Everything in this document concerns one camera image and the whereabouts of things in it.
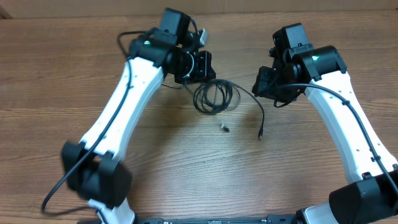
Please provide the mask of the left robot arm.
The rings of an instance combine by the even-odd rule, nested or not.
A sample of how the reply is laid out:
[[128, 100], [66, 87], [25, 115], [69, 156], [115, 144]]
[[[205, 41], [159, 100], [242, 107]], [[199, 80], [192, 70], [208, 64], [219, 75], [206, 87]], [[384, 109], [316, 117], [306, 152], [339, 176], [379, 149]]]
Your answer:
[[206, 30], [187, 14], [167, 8], [158, 27], [138, 30], [116, 89], [94, 125], [61, 151], [63, 182], [96, 212], [96, 223], [133, 223], [127, 196], [132, 174], [123, 165], [127, 145], [147, 103], [168, 74], [176, 83], [214, 79]]

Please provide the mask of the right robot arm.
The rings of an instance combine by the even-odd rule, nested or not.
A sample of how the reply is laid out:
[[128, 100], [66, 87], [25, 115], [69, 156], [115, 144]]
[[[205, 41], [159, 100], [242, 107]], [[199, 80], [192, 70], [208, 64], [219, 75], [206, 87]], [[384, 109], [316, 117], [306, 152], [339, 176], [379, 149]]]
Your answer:
[[347, 185], [328, 200], [266, 223], [372, 223], [397, 215], [397, 159], [382, 144], [354, 94], [347, 66], [331, 45], [315, 48], [302, 24], [272, 36], [271, 67], [261, 67], [252, 92], [276, 108], [305, 95], [322, 117], [341, 157]]

